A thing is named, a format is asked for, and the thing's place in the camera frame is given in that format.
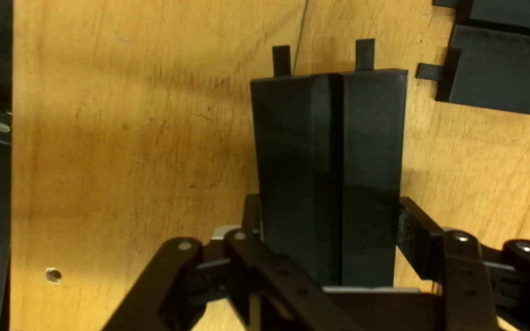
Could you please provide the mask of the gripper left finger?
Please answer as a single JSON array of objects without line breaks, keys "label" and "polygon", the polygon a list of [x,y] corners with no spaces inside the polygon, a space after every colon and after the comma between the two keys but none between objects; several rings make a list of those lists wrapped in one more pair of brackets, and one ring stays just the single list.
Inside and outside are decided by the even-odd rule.
[{"label": "gripper left finger", "polygon": [[210,302],[227,300],[246,331],[362,331],[292,259],[256,229],[261,206],[245,199],[242,226],[203,245],[165,241],[102,331],[192,331]]}]

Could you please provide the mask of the black plastic piece with tabs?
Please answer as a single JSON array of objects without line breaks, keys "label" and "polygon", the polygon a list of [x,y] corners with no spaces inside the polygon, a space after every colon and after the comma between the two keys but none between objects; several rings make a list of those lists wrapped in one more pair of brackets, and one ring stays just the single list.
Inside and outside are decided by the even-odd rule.
[{"label": "black plastic piece with tabs", "polygon": [[530,31],[530,0],[432,0],[455,9],[455,23]]},{"label": "black plastic piece with tabs", "polygon": [[530,115],[530,31],[457,24],[442,65],[420,63],[435,100]]},{"label": "black plastic piece with tabs", "polygon": [[289,46],[272,53],[250,82],[263,240],[323,286],[391,287],[408,72],[375,69],[374,39],[342,73],[293,75]]}]

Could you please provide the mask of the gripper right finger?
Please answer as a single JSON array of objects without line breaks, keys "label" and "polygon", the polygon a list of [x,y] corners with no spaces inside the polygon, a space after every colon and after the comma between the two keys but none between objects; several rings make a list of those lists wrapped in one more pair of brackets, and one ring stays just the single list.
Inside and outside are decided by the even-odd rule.
[{"label": "gripper right finger", "polygon": [[530,331],[530,240],[497,250],[444,229],[411,198],[400,198],[396,244],[423,280],[439,285],[443,331]]}]

